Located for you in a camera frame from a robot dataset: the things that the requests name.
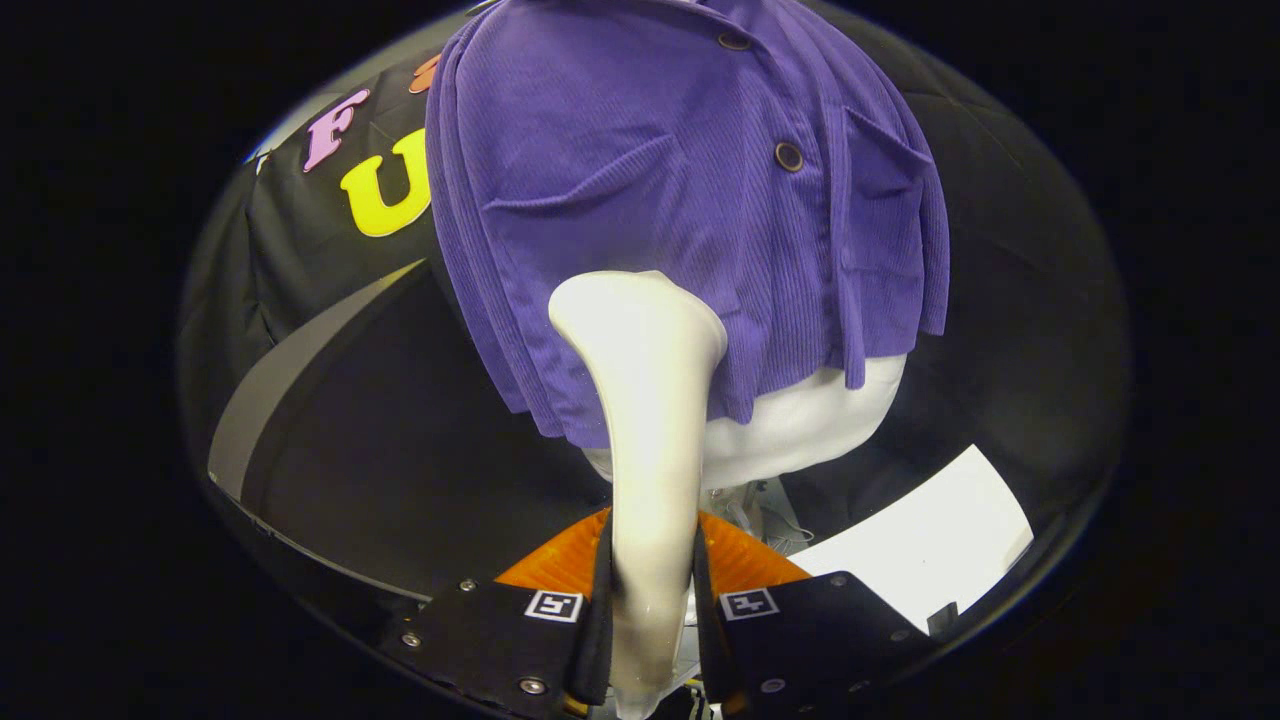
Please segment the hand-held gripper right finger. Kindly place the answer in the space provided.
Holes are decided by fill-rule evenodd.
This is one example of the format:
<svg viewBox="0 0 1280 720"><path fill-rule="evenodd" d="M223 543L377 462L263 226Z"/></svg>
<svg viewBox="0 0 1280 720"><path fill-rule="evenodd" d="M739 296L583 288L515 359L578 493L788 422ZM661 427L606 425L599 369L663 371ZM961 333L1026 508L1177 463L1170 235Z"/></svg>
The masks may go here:
<svg viewBox="0 0 1280 720"><path fill-rule="evenodd" d="M850 571L810 574L709 512L692 579L701 684L723 719L867 719L941 650Z"/></svg>

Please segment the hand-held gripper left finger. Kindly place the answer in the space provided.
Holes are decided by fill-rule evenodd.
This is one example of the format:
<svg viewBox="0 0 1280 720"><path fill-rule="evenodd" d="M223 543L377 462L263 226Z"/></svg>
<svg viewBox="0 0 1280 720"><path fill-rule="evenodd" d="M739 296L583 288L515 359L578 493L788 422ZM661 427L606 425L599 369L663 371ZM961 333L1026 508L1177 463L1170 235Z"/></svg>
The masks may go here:
<svg viewBox="0 0 1280 720"><path fill-rule="evenodd" d="M498 719L586 717L611 687L611 529L602 509L498 577L460 583L390 621L379 655Z"/></svg>

